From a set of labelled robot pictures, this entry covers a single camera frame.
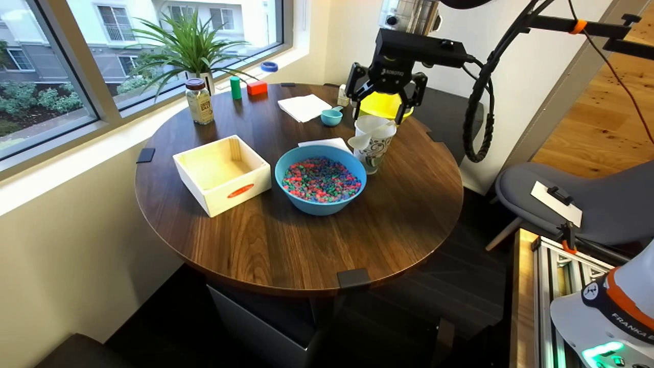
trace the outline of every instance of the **white wooden box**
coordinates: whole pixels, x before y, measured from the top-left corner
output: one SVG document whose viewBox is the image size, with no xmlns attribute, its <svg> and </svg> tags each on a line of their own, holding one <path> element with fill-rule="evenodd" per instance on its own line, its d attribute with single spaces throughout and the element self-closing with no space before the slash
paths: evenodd
<svg viewBox="0 0 654 368">
<path fill-rule="evenodd" d="M 238 136 L 178 153 L 173 160 L 209 217 L 270 189 L 270 165 Z"/>
</svg>

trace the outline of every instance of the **paper cup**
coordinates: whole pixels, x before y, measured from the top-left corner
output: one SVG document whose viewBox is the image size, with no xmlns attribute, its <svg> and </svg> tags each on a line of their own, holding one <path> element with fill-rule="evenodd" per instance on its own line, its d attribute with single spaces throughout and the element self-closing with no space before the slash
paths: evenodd
<svg viewBox="0 0 654 368">
<path fill-rule="evenodd" d="M 374 115 L 364 115 L 359 117 L 359 119 L 354 122 L 354 129 L 356 130 L 357 136 L 362 136 L 364 132 L 370 132 L 380 125 L 388 123 L 388 119 L 381 117 L 376 117 Z M 354 150 L 354 155 L 356 158 L 361 161 L 366 169 L 366 173 L 374 174 L 377 172 L 379 165 L 384 157 L 384 154 L 388 150 L 390 141 L 397 133 L 397 126 L 391 125 L 384 129 L 378 129 L 372 134 L 370 143 L 363 150 Z"/>
</svg>

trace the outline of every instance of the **gray chair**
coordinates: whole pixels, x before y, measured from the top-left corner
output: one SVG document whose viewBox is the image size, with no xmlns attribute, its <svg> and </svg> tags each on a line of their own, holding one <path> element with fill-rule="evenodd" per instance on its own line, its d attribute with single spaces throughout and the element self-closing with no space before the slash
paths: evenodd
<svg viewBox="0 0 654 368">
<path fill-rule="evenodd" d="M 497 246 L 524 222 L 551 234 L 565 219 L 531 195 L 534 183 L 557 186 L 583 211 L 577 237 L 607 246 L 654 236 L 654 160 L 600 179 L 570 175 L 550 166 L 527 162 L 504 170 L 495 182 L 501 203 L 518 218 L 493 239 Z"/>
</svg>

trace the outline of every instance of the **jar lid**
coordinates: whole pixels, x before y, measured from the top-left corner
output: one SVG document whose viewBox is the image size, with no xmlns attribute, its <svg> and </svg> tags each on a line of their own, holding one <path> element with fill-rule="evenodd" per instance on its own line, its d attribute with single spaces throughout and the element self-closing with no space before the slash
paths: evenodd
<svg viewBox="0 0 654 368">
<path fill-rule="evenodd" d="M 204 80 L 200 78 L 189 78 L 186 81 L 186 87 L 193 91 L 199 91 L 205 88 L 205 83 Z"/>
</svg>

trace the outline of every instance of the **green light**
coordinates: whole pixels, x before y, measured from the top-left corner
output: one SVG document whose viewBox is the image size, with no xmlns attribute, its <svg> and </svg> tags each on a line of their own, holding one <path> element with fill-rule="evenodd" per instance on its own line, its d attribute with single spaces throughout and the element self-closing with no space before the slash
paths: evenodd
<svg viewBox="0 0 654 368">
<path fill-rule="evenodd" d="M 581 353 L 581 355 L 586 359 L 589 367 L 596 367 L 599 360 L 595 360 L 595 357 L 608 352 L 616 352 L 624 347 L 625 345 L 622 342 L 611 341 L 603 345 L 595 346 L 594 348 L 586 349 Z"/>
</svg>

